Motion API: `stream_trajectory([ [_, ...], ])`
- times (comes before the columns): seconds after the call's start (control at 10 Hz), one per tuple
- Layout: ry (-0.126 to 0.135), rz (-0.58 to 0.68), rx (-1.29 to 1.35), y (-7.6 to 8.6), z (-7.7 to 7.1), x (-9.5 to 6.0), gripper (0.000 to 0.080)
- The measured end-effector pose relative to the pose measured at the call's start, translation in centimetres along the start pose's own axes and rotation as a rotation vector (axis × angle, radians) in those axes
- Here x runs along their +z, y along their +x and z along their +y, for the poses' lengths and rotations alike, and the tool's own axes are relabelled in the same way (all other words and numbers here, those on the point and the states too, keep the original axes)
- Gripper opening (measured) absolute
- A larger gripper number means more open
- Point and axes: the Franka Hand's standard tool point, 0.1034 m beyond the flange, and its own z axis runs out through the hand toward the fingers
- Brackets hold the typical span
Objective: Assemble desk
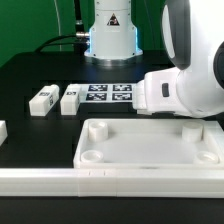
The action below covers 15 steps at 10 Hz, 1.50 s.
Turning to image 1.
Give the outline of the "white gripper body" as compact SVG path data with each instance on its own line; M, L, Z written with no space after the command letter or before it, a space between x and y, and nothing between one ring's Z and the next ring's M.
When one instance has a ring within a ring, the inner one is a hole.
M142 114L171 112L186 116L187 109L176 91L179 73L176 67L146 73L144 79L133 87L133 108Z

